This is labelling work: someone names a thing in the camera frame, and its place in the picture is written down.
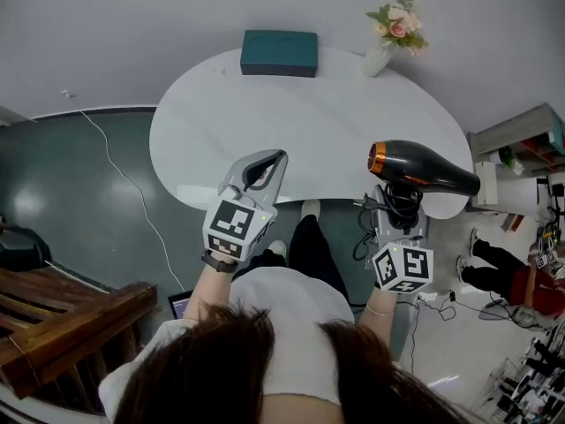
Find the bracelet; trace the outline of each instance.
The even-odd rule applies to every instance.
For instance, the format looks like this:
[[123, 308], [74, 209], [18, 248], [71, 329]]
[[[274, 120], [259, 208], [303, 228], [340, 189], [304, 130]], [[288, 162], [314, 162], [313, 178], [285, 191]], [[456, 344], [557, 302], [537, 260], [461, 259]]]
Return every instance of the bracelet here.
[[386, 317], [388, 315], [393, 315], [395, 313], [394, 311], [392, 313], [388, 313], [388, 314], [377, 313], [374, 309], [371, 309], [371, 307], [369, 306], [368, 303], [365, 305], [365, 308], [367, 308], [371, 313], [373, 313], [375, 315], [380, 315], [382, 317]]

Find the artificial flower arrangement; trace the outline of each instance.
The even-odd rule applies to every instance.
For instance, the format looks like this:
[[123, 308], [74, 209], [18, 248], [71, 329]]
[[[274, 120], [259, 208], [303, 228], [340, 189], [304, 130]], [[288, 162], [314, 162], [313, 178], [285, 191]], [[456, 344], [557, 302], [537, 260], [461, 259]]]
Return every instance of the artificial flower arrangement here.
[[414, 0], [396, 0], [366, 15], [377, 21], [374, 29], [384, 40], [383, 46], [395, 44], [416, 56], [428, 46], [420, 31], [422, 22], [414, 11]]

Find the oval marble table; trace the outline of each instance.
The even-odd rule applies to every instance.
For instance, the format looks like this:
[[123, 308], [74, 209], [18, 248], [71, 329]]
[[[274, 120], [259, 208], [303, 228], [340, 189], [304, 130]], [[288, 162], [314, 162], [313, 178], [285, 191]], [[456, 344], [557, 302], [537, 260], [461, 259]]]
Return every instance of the oval marble table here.
[[[456, 121], [416, 84], [388, 69], [361, 73], [363, 58], [320, 48], [315, 79], [243, 76], [241, 50], [198, 64], [165, 93], [149, 147], [157, 176], [182, 202], [206, 209], [238, 158], [262, 149], [289, 154], [279, 201], [362, 198], [380, 182], [366, 170], [371, 143], [412, 140], [472, 171]], [[433, 218], [458, 214], [466, 197], [425, 194]]]

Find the white wall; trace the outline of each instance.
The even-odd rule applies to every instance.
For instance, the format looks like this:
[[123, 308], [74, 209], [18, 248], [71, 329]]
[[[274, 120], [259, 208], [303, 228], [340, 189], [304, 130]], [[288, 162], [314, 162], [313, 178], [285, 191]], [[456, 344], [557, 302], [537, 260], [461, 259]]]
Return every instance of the white wall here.
[[[33, 117], [157, 104], [246, 28], [312, 30], [363, 53], [386, 0], [0, 0], [0, 104]], [[431, 47], [394, 67], [476, 132], [540, 102], [565, 117], [565, 0], [418, 0]]]

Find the person in red shirt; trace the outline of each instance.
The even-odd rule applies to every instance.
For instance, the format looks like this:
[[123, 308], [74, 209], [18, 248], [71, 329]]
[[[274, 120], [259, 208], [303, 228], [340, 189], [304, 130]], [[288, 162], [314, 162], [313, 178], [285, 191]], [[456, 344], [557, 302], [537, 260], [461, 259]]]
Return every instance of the person in red shirt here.
[[528, 257], [530, 265], [526, 265], [505, 249], [481, 240], [476, 229], [471, 232], [469, 252], [493, 268], [472, 267], [464, 256], [459, 256], [456, 268], [462, 282], [481, 291], [496, 292], [511, 306], [525, 305], [552, 317], [565, 311], [565, 284], [555, 281], [549, 265], [537, 269], [533, 254]]

